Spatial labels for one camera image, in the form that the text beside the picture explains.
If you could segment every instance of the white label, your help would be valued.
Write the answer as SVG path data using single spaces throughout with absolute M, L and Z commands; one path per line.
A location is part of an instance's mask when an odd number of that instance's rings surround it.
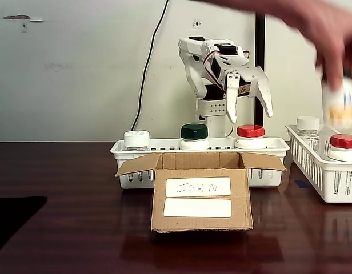
M 164 217 L 231 218 L 231 200 L 167 198 Z
M 166 180 L 166 197 L 230 196 L 228 177 Z

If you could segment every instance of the open cardboard box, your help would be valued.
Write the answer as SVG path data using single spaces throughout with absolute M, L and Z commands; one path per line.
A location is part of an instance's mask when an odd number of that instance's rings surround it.
M 248 168 L 286 170 L 265 154 L 165 152 L 128 160 L 115 177 L 155 171 L 151 231 L 251 230 Z

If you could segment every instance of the white plastic basket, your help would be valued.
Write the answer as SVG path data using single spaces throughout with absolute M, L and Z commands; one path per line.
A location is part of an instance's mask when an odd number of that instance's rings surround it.
M 268 154 L 278 156 L 283 162 L 286 152 L 290 149 L 286 142 L 281 138 L 265 138 L 266 149 L 256 150 L 253 153 Z M 114 154 L 115 160 L 120 167 L 125 161 L 134 159 L 152 152 L 192 152 L 180 150 L 181 139 L 151 139 L 149 151 L 123 151 L 124 141 L 115 143 L 110 152 Z M 207 152 L 252 152 L 248 150 L 235 149 L 234 138 L 211 138 L 209 150 Z M 251 187 L 277 187 L 281 184 L 281 171 L 273 170 L 248 170 L 248 180 Z M 120 177 L 121 187 L 129 188 L 153 188 L 153 171 L 145 171 L 137 174 L 125 175 Z
M 294 130 L 295 126 L 287 126 L 291 141 L 293 161 L 307 177 L 327 203 L 352 204 L 352 163 L 330 162 L 319 156 Z M 329 137 L 320 140 L 327 153 Z

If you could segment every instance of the white bottle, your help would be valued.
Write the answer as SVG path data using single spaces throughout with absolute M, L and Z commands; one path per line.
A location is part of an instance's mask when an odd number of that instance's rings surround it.
M 297 119 L 297 134 L 318 153 L 320 121 L 316 117 L 302 116 Z
M 208 150 L 208 128 L 204 124 L 185 124 L 181 128 L 181 150 Z
M 254 124 L 246 124 L 237 128 L 238 139 L 235 142 L 235 147 L 241 150 L 256 151 L 264 150 L 266 148 L 266 142 L 263 138 L 265 135 L 265 129 L 262 126 L 256 126 Z M 264 177 L 264 170 L 251 169 L 247 170 L 248 179 L 262 180 Z
M 266 142 L 264 140 L 265 129 L 262 126 L 246 124 L 237 128 L 238 139 L 235 147 L 242 150 L 264 150 Z
M 145 130 L 128 131 L 124 133 L 124 151 L 147 151 L 149 150 L 150 134 Z M 143 173 L 138 173 L 138 181 L 143 181 Z M 148 179 L 153 180 L 153 171 L 148 173 Z M 133 174 L 128 174 L 128 181 L 133 181 Z
M 326 74 L 322 78 L 323 120 L 325 126 L 336 130 L 352 129 L 352 75 L 344 72 L 343 83 L 338 91 L 327 84 Z
M 124 133 L 125 151 L 149 150 L 150 134 L 145 130 L 128 131 Z
M 352 135 L 337 134 L 330 139 L 330 148 L 327 153 L 329 159 L 333 162 L 352 162 Z M 345 182 L 345 194 L 350 195 L 352 184 L 352 171 L 336 171 L 334 193 L 339 193 L 342 172 L 347 172 Z
M 331 160 L 352 162 L 352 135 L 333 135 L 330 139 L 330 145 L 327 155 Z

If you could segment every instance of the green bottle cap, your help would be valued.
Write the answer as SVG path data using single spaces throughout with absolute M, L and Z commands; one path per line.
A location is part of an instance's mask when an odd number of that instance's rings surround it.
M 181 138 L 185 140 L 202 140 L 208 137 L 208 128 L 204 124 L 184 124 Z

